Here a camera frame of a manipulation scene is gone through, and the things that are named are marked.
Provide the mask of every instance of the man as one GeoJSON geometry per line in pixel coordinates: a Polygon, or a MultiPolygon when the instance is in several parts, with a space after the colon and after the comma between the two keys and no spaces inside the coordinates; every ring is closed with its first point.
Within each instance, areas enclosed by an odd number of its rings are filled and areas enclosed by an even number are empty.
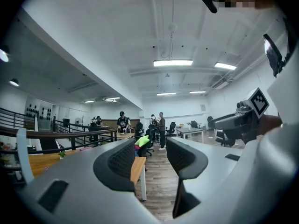
{"type": "Polygon", "coordinates": [[[165,150],[164,146],[166,143],[166,136],[165,136],[165,132],[166,132],[166,127],[165,127],[165,119],[163,118],[163,113],[160,112],[159,113],[160,116],[160,125],[159,125],[159,130],[160,130],[160,145],[161,147],[158,150],[165,150]]]}
{"type": "Polygon", "coordinates": [[[155,142],[156,140],[159,141],[159,134],[156,133],[156,130],[157,130],[157,132],[159,131],[159,129],[158,129],[159,120],[156,119],[154,114],[152,114],[151,118],[149,119],[149,125],[150,125],[149,126],[150,129],[155,129],[155,135],[153,137],[153,142],[155,142]]]}
{"type": "Polygon", "coordinates": [[[125,116],[125,112],[121,111],[120,112],[120,118],[117,120],[117,125],[121,129],[121,133],[126,133],[129,123],[128,123],[128,118],[125,116]]]}
{"type": "Polygon", "coordinates": [[[97,117],[97,123],[96,124],[97,124],[97,127],[103,127],[103,122],[102,122],[100,116],[97,117]]]}

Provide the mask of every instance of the green object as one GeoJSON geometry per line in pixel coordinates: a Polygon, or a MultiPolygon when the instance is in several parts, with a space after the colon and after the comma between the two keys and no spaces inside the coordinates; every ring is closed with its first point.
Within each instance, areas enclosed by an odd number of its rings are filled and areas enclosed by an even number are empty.
{"type": "Polygon", "coordinates": [[[66,154],[65,154],[65,151],[62,151],[62,152],[60,152],[59,154],[58,154],[60,157],[64,157],[64,156],[66,156],[66,154]]]}
{"type": "Polygon", "coordinates": [[[135,145],[138,145],[139,147],[142,147],[142,146],[145,145],[148,141],[149,141],[149,136],[148,136],[148,135],[145,135],[145,136],[141,137],[141,138],[135,143],[135,145]]]}

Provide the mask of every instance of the table leg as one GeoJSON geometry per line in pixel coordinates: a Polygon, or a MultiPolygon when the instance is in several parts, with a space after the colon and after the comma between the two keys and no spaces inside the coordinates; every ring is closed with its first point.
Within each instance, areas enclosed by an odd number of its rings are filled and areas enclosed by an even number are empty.
{"type": "Polygon", "coordinates": [[[141,182],[142,200],[146,201],[145,166],[143,166],[141,174],[140,174],[140,182],[141,182]]]}

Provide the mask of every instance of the gray shirt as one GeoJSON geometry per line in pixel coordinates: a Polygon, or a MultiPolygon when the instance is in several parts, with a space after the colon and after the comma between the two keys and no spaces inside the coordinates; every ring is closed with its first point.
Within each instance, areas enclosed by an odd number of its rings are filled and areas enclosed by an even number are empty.
{"type": "Polygon", "coordinates": [[[160,125],[163,125],[162,127],[159,127],[160,131],[166,131],[165,119],[164,118],[160,119],[160,125]]]}

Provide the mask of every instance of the pink object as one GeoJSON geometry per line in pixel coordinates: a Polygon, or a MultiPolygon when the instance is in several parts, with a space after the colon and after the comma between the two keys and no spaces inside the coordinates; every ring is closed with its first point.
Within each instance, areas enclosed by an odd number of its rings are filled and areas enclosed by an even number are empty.
{"type": "Polygon", "coordinates": [[[80,151],[84,151],[84,150],[88,150],[88,149],[92,149],[92,147],[84,147],[84,148],[81,148],[80,151]]]}

